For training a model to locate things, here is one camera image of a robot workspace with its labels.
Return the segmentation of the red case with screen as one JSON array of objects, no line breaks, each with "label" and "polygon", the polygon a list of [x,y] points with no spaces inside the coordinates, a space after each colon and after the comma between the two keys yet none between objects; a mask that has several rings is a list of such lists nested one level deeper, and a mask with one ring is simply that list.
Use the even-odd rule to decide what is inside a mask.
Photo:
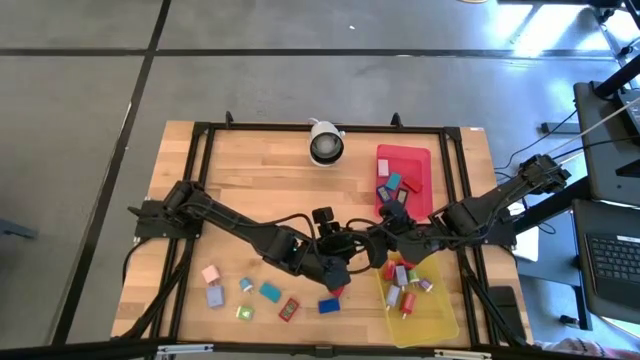
[{"label": "red case with screen", "polygon": [[281,320],[285,322],[290,322],[297,310],[299,309],[300,304],[294,298],[288,298],[284,303],[283,307],[278,313],[278,316]]}]

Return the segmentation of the red translucent plastic bin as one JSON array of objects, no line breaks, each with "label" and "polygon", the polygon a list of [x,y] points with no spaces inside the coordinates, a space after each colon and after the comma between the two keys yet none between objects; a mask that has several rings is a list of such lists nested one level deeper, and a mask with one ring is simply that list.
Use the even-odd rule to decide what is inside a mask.
[{"label": "red translucent plastic bin", "polygon": [[[409,216],[416,221],[426,220],[433,210],[430,151],[425,148],[380,144],[376,152],[376,165],[378,159],[388,160],[389,175],[398,173],[402,176],[402,182],[398,189],[402,188],[409,191],[408,201],[405,206]],[[414,177],[422,182],[423,189],[420,193],[414,193],[404,185],[403,178],[407,176]],[[380,207],[384,204],[378,198],[376,188],[381,185],[385,186],[388,177],[379,177],[376,169],[374,187],[376,195],[375,214],[378,214]],[[396,200],[397,190],[388,190],[393,200]]]}]

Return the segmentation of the yellow translucent plastic bin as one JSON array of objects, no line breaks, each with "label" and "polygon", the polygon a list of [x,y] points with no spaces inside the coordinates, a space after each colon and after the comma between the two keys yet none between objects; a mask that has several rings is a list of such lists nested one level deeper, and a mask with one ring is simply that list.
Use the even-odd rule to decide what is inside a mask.
[{"label": "yellow translucent plastic bin", "polygon": [[[396,266],[400,259],[403,258],[399,253],[389,254],[388,260],[394,260]],[[396,306],[390,310],[386,309],[386,292],[389,286],[396,285],[396,282],[395,277],[393,281],[383,279],[385,264],[376,271],[376,276],[391,343],[399,348],[407,348],[436,344],[457,337],[459,327],[436,257],[428,257],[415,268],[420,280],[426,278],[433,284],[432,290],[425,292],[419,284],[412,286],[408,282],[405,289],[401,290]],[[417,299],[413,313],[402,319],[399,308],[405,292],[414,293]]]}]

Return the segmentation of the black flat device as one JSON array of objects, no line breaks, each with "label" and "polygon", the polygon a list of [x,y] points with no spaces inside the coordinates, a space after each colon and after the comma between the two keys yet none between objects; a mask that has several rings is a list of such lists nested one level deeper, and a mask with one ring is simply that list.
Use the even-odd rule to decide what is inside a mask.
[{"label": "black flat device", "polygon": [[510,286],[492,286],[488,289],[488,294],[510,329],[522,339],[526,339],[525,329],[513,288]]}]

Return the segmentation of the white paper sheet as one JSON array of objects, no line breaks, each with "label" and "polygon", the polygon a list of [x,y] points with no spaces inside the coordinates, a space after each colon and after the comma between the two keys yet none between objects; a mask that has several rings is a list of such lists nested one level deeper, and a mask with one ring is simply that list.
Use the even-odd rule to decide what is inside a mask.
[{"label": "white paper sheet", "polygon": [[521,259],[537,262],[539,258],[539,229],[530,228],[516,236],[512,253]]}]

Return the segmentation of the black desk support beam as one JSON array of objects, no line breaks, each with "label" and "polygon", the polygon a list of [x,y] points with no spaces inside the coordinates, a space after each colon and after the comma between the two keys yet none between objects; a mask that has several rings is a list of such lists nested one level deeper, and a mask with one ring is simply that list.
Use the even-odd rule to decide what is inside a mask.
[{"label": "black desk support beam", "polygon": [[525,210],[523,216],[514,222],[514,232],[520,234],[565,212],[571,207],[574,200],[590,199],[589,179],[585,176],[562,191]]}]

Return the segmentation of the black desk leg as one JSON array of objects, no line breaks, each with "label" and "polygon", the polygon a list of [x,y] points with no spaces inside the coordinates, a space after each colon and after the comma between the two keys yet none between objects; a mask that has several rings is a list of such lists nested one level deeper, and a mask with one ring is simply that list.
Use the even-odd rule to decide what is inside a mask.
[{"label": "black desk leg", "polygon": [[592,331],[593,325],[591,320],[591,314],[587,308],[586,297],[581,286],[572,286],[576,300],[577,316],[571,317],[568,315],[561,315],[559,321],[561,324],[578,328],[583,331]]}]

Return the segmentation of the pink patterned cloth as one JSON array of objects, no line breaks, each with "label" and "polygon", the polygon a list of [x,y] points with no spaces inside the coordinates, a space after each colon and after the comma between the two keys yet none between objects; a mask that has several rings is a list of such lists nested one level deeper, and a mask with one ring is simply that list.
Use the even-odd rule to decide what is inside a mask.
[{"label": "pink patterned cloth", "polygon": [[534,345],[545,351],[594,356],[599,358],[607,358],[611,356],[611,353],[600,344],[593,341],[583,340],[581,338],[565,338],[559,342],[536,341]]}]

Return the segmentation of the grey desk panel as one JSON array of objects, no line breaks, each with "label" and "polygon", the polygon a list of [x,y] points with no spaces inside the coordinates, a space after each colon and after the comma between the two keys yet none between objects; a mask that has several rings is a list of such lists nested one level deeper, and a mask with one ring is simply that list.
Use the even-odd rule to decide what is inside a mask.
[{"label": "grey desk panel", "polygon": [[[613,114],[621,105],[593,93],[590,83],[573,85],[580,131],[586,131]],[[616,171],[636,160],[640,146],[627,140],[626,111],[616,114],[581,137],[591,197],[597,200],[640,207],[640,175],[619,176]]]}]

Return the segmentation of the dark grey laptop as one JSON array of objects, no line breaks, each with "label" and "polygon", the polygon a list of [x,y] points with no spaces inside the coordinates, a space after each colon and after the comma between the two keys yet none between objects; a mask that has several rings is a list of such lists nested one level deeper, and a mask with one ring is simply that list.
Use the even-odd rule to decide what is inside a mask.
[{"label": "dark grey laptop", "polygon": [[640,324],[640,210],[575,200],[572,213],[587,308]]}]

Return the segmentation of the black rig beam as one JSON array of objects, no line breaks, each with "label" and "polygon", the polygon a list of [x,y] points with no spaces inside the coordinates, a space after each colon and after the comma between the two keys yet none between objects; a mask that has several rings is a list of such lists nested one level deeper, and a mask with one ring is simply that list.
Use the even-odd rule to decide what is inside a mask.
[{"label": "black rig beam", "polygon": [[[103,342],[48,345],[0,350],[0,360],[127,360],[155,356],[161,345],[213,344],[214,351],[206,353],[265,353],[314,357],[316,345],[258,344],[258,343],[176,343],[170,338],[115,339]],[[545,351],[534,347],[505,347],[480,344],[468,348],[345,346],[333,345],[336,356],[398,356],[434,357],[435,349],[466,350],[491,353],[493,360],[617,360]]]}]

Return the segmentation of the black pole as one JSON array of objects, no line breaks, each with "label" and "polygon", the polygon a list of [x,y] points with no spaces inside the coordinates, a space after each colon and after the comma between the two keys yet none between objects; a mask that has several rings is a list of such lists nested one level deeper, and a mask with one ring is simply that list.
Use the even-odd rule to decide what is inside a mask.
[{"label": "black pole", "polygon": [[629,63],[624,65],[621,69],[616,71],[604,82],[597,85],[594,88],[593,92],[596,96],[600,98],[609,97],[614,93],[616,93],[625,84],[629,83],[632,79],[634,79],[639,74],[640,74],[640,54],[634,57]]}]

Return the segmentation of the grey floor object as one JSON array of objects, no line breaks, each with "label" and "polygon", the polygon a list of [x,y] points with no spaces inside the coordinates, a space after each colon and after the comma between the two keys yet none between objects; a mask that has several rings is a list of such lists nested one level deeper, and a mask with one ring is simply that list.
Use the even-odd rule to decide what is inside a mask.
[{"label": "grey floor object", "polygon": [[37,236],[37,231],[5,219],[0,219],[0,235],[14,235],[33,239]]}]

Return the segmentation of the silver metal bracket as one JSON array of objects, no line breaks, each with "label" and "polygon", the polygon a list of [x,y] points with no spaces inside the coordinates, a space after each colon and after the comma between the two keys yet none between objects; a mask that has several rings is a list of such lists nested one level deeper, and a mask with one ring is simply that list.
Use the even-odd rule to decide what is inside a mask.
[{"label": "silver metal bracket", "polygon": [[434,357],[448,360],[493,360],[491,353],[452,349],[435,349]]},{"label": "silver metal bracket", "polygon": [[174,356],[183,354],[213,352],[213,344],[173,344],[161,345],[157,348],[157,356]]}]

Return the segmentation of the black aluminium table frame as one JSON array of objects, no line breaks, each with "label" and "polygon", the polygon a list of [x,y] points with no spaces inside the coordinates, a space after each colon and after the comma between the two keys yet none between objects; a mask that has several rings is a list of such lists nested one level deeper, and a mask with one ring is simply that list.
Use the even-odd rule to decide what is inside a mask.
[{"label": "black aluminium table frame", "polygon": [[[234,123],[215,130],[206,190],[224,205],[256,221],[295,214],[310,215],[331,207],[335,218],[354,227],[375,220],[375,154],[380,144],[428,149],[431,153],[433,204],[444,206],[464,193],[484,194],[496,184],[486,132],[476,127],[418,128],[362,126],[346,134],[339,162],[321,168],[308,155],[310,129],[303,124]],[[449,292],[459,334],[435,347],[470,344],[460,271],[455,253],[436,255]],[[201,271],[215,265],[221,275],[225,304],[209,308],[209,287]],[[288,345],[386,346],[391,336],[383,315],[375,270],[364,255],[351,262],[352,280],[340,296],[341,310],[318,313],[329,298],[324,286],[290,276],[263,262],[251,246],[212,225],[196,241],[177,332],[184,341]],[[254,289],[245,293],[239,281],[248,277]],[[264,282],[282,291],[278,303],[259,293]],[[288,298],[300,307],[290,322],[278,316]],[[250,321],[236,317],[239,306],[251,306]]]}]

